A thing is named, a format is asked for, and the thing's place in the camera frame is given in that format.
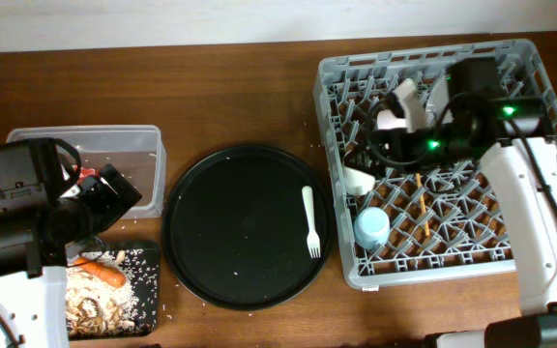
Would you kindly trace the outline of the single wooden chopstick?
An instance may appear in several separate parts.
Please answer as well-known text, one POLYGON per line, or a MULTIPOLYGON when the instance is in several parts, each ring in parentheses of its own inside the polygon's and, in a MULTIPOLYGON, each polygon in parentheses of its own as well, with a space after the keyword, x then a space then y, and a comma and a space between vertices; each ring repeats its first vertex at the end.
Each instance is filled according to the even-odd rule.
MULTIPOLYGON (((423 188, 423 183, 422 183, 422 176, 420 173, 416 173, 415 174, 415 178, 416 178, 416 183, 417 183, 417 187, 418 189, 422 189, 423 188)), ((421 207, 421 213, 424 217, 424 231, 425 231, 425 236, 428 238, 430 236, 430 229, 429 229, 429 225, 428 225, 428 219, 426 218, 425 214, 426 214, 426 204, 425 204, 425 196, 424 194, 421 194, 420 198, 419 198, 419 202, 420 202, 420 207, 421 207)))

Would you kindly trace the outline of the cream plastic cup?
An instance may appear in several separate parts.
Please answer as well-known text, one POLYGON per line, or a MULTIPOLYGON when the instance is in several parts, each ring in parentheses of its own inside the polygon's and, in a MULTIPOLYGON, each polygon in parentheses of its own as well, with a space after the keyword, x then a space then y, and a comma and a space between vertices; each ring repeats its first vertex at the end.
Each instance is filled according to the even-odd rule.
POLYGON ((346 192, 348 194, 353 196, 363 196, 374 188, 374 176, 347 166, 343 167, 342 172, 346 192))

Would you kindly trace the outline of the light blue plastic cup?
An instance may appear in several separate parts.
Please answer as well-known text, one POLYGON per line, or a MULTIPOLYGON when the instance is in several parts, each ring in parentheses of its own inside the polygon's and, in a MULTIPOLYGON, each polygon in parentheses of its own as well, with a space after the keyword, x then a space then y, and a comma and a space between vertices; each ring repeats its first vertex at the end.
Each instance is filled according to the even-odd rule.
POLYGON ((354 224, 356 243, 368 250, 384 245, 390 237, 390 220, 384 210, 367 207, 356 217, 354 224))

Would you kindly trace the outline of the orange carrot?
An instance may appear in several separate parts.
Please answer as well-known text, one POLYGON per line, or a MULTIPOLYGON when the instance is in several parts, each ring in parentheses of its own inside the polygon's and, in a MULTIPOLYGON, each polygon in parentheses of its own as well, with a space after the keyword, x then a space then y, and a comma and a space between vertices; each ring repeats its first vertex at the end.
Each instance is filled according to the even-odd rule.
POLYGON ((97 261, 90 261, 84 257, 78 257, 73 261, 73 265, 114 288, 121 288, 127 282, 127 278, 122 272, 104 266, 97 261))

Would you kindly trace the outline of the light grey round plate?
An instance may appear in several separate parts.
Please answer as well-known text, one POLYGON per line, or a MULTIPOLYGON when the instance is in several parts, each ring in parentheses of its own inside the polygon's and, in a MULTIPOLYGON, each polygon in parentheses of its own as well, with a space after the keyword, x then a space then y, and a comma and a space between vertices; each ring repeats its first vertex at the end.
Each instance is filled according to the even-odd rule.
POLYGON ((449 76, 441 74, 432 84, 425 104, 426 122, 433 126, 437 117, 450 100, 448 92, 449 76))

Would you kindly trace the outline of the pink bowl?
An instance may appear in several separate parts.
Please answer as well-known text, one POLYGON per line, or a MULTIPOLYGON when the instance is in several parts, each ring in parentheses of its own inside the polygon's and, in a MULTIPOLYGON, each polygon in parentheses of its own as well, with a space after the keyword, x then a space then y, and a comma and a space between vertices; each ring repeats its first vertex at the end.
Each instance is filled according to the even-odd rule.
POLYGON ((404 118, 396 117, 390 109, 385 109, 378 113, 376 127, 381 131, 406 129, 407 122, 404 118))

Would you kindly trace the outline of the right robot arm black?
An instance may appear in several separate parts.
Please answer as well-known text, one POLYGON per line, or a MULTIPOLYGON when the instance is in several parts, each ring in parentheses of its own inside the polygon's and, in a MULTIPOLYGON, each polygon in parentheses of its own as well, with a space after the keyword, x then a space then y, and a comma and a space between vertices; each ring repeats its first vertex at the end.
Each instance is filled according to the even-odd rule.
POLYGON ((468 58, 446 75, 449 100, 432 126, 381 130, 378 115, 411 118, 395 93, 365 119, 375 164, 406 173, 473 160, 491 185, 511 240, 520 314, 479 331, 435 333, 425 347, 557 347, 557 145, 544 102, 509 98, 493 58, 468 58))

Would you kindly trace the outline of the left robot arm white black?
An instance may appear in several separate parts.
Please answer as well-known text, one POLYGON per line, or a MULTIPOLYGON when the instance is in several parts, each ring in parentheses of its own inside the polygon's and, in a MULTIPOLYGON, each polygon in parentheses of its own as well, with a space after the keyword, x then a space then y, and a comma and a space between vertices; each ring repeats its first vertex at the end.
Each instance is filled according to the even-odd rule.
POLYGON ((141 197, 111 164, 82 177, 62 139, 0 145, 0 347, 68 346, 67 269, 141 197))

